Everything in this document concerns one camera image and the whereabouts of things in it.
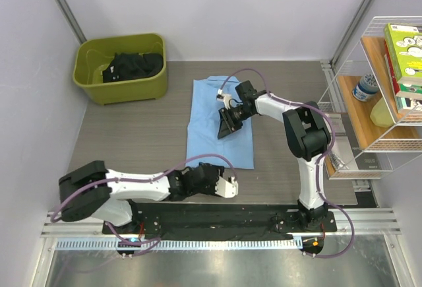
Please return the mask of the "light blue long sleeve shirt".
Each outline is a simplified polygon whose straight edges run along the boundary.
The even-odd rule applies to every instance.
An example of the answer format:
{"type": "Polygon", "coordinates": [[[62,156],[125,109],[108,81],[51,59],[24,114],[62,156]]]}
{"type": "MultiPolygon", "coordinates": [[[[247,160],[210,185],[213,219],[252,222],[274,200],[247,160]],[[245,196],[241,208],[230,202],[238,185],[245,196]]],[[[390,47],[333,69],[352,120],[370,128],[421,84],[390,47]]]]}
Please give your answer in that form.
{"type": "Polygon", "coordinates": [[[227,158],[234,168],[252,170],[254,168],[253,126],[247,119],[237,132],[222,139],[218,138],[220,128],[219,109],[224,104],[216,99],[218,89],[238,100],[235,87],[236,77],[224,82],[226,76],[209,76],[193,81],[191,116],[187,126],[187,158],[201,154],[219,154],[227,158]]]}

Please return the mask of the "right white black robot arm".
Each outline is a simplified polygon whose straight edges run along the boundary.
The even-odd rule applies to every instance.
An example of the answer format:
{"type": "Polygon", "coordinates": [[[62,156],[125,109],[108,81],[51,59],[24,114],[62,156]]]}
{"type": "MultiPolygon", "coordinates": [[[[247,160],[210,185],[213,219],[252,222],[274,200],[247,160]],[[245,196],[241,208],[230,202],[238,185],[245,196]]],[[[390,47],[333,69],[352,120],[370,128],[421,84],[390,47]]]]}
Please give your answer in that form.
{"type": "Polygon", "coordinates": [[[297,201],[298,223],[306,231],[320,226],[328,215],[323,199],[322,164],[331,143],[326,116],[315,102],[301,104],[284,100],[265,90],[257,91],[250,81],[235,87],[240,103],[231,105],[230,94],[218,89],[216,99],[223,102],[219,110],[220,127],[217,138],[222,139],[242,128],[243,122],[254,115],[265,115],[284,124],[287,145],[297,158],[300,194],[297,201]]]}

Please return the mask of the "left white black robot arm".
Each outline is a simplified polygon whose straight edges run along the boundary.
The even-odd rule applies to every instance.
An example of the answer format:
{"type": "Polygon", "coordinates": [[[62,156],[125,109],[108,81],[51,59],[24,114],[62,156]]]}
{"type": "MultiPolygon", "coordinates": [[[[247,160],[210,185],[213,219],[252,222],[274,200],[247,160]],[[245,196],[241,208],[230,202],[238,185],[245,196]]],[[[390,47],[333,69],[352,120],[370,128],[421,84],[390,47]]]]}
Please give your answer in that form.
{"type": "Polygon", "coordinates": [[[237,180],[226,179],[223,173],[222,166],[200,163],[155,174],[127,174],[95,160],[59,179],[61,204],[50,220],[76,222],[92,217],[131,234],[140,227],[134,200],[183,201],[196,194],[232,198],[238,194],[237,180]]]}

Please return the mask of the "teal book stack bottom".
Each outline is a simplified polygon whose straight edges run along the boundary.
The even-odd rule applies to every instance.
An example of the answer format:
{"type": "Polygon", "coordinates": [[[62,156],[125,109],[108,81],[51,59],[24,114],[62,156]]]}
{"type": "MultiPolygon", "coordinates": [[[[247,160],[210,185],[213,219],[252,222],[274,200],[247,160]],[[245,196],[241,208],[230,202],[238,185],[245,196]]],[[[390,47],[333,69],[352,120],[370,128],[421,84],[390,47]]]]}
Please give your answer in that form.
{"type": "Polygon", "coordinates": [[[421,105],[421,86],[398,84],[395,93],[396,108],[398,113],[405,114],[416,106],[421,105]]]}

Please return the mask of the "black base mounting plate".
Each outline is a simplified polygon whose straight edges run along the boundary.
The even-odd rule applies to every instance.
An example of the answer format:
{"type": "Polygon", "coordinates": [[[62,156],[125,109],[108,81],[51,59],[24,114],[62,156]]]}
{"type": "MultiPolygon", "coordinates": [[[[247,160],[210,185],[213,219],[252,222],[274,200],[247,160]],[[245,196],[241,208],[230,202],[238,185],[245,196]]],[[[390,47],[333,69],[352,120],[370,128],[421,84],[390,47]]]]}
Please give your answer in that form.
{"type": "Polygon", "coordinates": [[[273,235],[337,231],[334,214],[328,211],[320,226],[305,230],[293,205],[237,205],[222,203],[131,203],[133,219],[125,225],[110,223],[119,234],[138,234],[164,239],[204,239],[225,236],[273,235]]]}

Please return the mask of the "black clothes in bin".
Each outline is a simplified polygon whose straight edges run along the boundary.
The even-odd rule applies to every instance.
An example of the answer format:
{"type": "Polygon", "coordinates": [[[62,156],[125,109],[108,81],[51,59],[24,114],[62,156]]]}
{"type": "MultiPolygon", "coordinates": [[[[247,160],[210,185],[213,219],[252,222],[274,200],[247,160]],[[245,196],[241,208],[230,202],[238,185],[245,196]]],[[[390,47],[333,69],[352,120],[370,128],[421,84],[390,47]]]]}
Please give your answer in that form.
{"type": "Polygon", "coordinates": [[[147,79],[157,75],[164,67],[159,53],[116,53],[102,71],[104,83],[147,79]]]}

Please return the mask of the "blue white ceramic cup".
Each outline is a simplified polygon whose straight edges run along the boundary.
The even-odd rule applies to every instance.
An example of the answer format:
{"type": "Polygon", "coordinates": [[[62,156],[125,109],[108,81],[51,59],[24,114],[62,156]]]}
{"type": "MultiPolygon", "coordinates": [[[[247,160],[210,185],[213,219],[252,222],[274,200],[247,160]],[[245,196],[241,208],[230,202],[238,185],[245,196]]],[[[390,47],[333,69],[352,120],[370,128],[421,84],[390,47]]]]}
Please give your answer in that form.
{"type": "Polygon", "coordinates": [[[373,74],[363,75],[353,88],[353,97],[361,102],[367,102],[379,92],[378,82],[373,74]]]}

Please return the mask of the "olive green plastic bin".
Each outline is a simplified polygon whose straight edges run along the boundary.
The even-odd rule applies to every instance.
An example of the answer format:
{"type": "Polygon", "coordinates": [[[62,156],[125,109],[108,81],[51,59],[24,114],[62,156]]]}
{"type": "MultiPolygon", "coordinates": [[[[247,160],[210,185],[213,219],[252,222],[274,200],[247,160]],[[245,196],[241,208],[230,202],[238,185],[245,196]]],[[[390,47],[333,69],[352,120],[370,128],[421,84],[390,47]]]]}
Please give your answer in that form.
{"type": "Polygon", "coordinates": [[[74,83],[100,105],[161,98],[167,91],[166,46],[155,33],[98,38],[83,43],[77,51],[73,71],[74,83]],[[163,69],[147,79],[104,83],[102,71],[116,53],[159,53],[163,69]]]}

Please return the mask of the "pale yellow green object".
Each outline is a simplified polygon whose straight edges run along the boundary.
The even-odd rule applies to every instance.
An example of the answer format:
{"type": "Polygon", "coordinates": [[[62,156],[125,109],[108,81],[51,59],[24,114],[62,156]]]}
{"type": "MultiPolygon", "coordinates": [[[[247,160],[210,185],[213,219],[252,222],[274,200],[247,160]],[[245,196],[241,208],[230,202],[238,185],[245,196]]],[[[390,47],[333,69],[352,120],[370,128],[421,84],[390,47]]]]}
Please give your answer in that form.
{"type": "Polygon", "coordinates": [[[389,128],[395,124],[395,121],[390,114],[389,108],[384,100],[381,98],[372,108],[370,119],[377,127],[389,128]]]}

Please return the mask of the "red book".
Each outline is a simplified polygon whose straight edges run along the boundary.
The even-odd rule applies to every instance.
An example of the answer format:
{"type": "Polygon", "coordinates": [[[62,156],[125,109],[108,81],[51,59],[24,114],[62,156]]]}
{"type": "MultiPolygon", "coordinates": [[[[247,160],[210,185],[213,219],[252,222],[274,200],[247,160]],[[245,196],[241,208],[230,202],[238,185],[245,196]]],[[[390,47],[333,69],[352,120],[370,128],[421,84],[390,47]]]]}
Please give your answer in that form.
{"type": "Polygon", "coordinates": [[[386,64],[387,64],[387,69],[388,69],[388,72],[389,72],[392,90],[394,92],[395,97],[399,97],[400,96],[399,95],[400,86],[397,83],[397,80],[396,80],[396,77],[395,77],[395,72],[394,72],[394,68],[393,68],[393,65],[392,65],[392,61],[391,61],[391,58],[390,58],[390,54],[389,54],[389,51],[388,51],[388,46],[387,46],[386,41],[384,41],[384,48],[385,48],[386,64]]]}

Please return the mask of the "green book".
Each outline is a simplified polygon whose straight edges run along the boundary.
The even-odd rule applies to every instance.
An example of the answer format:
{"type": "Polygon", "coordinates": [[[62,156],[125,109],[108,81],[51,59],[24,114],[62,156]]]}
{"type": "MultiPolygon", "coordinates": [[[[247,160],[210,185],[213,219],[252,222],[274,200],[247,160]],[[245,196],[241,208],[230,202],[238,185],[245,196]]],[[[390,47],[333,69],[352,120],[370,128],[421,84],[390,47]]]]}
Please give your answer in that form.
{"type": "Polygon", "coordinates": [[[421,86],[421,25],[388,23],[384,39],[397,81],[421,86]]]}

